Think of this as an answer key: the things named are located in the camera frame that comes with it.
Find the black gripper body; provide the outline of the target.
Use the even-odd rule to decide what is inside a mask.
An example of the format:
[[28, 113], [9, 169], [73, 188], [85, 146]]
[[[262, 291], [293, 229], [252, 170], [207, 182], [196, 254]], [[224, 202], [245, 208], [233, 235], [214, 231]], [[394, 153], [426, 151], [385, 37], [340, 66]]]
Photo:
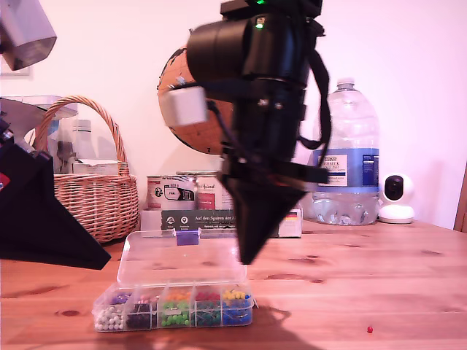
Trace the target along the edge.
[[233, 120], [232, 126], [224, 130], [225, 162], [219, 179], [232, 177], [302, 191], [307, 191], [311, 184], [328, 182], [329, 172], [322, 163], [305, 166], [292, 161], [298, 142], [311, 150], [328, 150], [331, 137], [328, 82], [317, 86], [320, 137], [308, 140], [299, 131], [306, 111], [302, 87], [272, 79], [234, 85]]

